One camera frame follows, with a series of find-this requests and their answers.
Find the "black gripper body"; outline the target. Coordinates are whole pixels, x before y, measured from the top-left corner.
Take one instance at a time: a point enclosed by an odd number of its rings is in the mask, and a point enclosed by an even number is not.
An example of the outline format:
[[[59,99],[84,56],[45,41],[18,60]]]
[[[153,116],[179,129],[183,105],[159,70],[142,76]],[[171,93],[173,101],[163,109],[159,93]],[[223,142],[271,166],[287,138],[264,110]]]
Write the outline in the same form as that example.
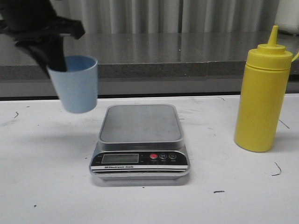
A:
[[[57,13],[49,0],[2,0],[0,33],[55,34]]]

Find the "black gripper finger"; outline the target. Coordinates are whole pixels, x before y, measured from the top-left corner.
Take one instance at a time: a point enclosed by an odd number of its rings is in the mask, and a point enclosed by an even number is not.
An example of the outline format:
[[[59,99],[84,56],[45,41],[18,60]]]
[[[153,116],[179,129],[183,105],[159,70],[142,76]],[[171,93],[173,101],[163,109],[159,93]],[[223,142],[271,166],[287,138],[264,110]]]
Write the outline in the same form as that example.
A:
[[[56,16],[48,21],[43,28],[38,30],[35,36],[71,36],[75,39],[79,39],[84,34],[85,29],[81,21]]]
[[[63,37],[46,35],[19,40],[15,47],[34,59],[48,77],[50,76],[48,70],[67,71]]]

